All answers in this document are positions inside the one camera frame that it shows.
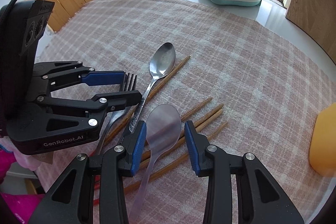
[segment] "silver screw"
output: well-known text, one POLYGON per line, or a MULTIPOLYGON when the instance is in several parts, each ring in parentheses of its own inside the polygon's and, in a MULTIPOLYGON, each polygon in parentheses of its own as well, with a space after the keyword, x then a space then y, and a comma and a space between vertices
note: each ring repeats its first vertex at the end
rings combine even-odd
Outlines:
POLYGON ((96 119, 90 119, 89 125, 92 127, 95 127, 96 125, 98 125, 98 121, 96 119))
POLYGON ((208 149, 209 151, 211 151, 211 152, 215 152, 215 151, 217 150, 217 147, 214 146, 214 145, 209 145, 209 146, 207 147, 207 149, 208 149))
POLYGON ((255 155, 253 155, 252 153, 246 153, 245 157, 246 157, 248 160, 254 160, 255 155))
POLYGON ((86 155, 84 153, 80 153, 76 157, 77 160, 84 160, 85 158, 86 158, 86 155))
POLYGON ((122 145, 117 145, 114 147, 115 152, 122 152, 124 150, 124 147, 122 145))

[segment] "translucent plastic spoon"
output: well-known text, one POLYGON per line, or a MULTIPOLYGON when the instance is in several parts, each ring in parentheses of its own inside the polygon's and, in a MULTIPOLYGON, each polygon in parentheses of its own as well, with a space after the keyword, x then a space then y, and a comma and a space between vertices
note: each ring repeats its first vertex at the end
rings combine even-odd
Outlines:
POLYGON ((176 144, 181 133, 180 114, 175 107, 169 104, 162 104, 154 108, 148 116, 146 124, 146 140, 151 149, 151 159, 128 215, 130 223, 134 223, 140 214, 142 203, 146 195, 148 180, 155 161, 162 153, 176 144))

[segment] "pink checkered tablecloth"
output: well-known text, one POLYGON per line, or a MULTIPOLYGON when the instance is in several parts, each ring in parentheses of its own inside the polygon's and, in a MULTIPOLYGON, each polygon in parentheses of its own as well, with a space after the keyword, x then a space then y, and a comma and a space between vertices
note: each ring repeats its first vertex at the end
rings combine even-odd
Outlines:
MULTIPOLYGON (((39 61, 81 60, 96 70, 137 73, 137 89, 143 93, 151 80, 149 60, 167 41, 175 47, 176 63, 192 58, 145 106, 141 118, 162 103, 182 114, 212 96, 193 119, 219 103, 224 114, 202 133, 228 120, 212 143, 231 154, 256 154, 307 220, 330 182, 311 168, 308 152, 317 114, 336 101, 336 84, 299 49, 256 21, 184 0, 94 0, 55 35, 39 61)), ((85 100, 112 90, 80 84, 53 96, 85 100)), ((78 153, 89 154, 96 145, 56 151, 53 164, 37 170, 44 189, 78 153)), ((183 146, 159 160, 154 171, 185 151, 183 146)), ((206 191, 207 178, 197 178, 186 161, 150 183, 138 223, 201 223, 206 191)), ((128 209, 135 194, 126 195, 128 209)), ((236 195, 233 203, 236 210, 236 195)), ((98 223, 98 207, 94 211, 98 223)))

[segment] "spoon handle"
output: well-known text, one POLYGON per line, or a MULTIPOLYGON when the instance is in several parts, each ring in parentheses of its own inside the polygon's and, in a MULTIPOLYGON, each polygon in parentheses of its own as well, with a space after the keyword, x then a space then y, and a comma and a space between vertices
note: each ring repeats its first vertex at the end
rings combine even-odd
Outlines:
POLYGON ((131 211, 129 212, 129 215, 128 215, 128 220, 129 220, 130 224, 135 223, 136 219, 140 215, 142 203, 143 203, 143 200, 146 196, 146 190, 147 190, 147 186, 148 186, 149 177, 151 175, 154 163, 156 162, 157 158, 158 158, 157 156, 155 158, 151 157, 151 160, 149 161, 149 165, 146 169, 146 172, 142 177, 142 181, 141 181, 139 190, 138 190, 138 192, 135 196, 131 211))
POLYGON ((131 133, 133 133, 133 131, 135 130, 135 128, 137 126, 142 108, 143 108, 143 106, 146 102, 146 99, 148 97, 149 92, 151 91, 151 89, 154 86, 156 81, 157 81, 156 78, 152 78, 151 83, 148 85, 147 90, 145 91, 145 93, 142 96, 141 102, 138 104, 138 106, 136 107, 136 109, 134 111, 134 116, 133 116, 131 122, 129 123, 129 131, 131 133))

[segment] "orange container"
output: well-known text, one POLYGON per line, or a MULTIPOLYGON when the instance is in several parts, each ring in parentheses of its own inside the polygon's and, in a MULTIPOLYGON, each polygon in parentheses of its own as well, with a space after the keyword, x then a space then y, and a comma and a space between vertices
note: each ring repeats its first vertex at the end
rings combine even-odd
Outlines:
POLYGON ((319 113, 311 138, 309 163, 324 177, 336 177, 336 103, 319 113))

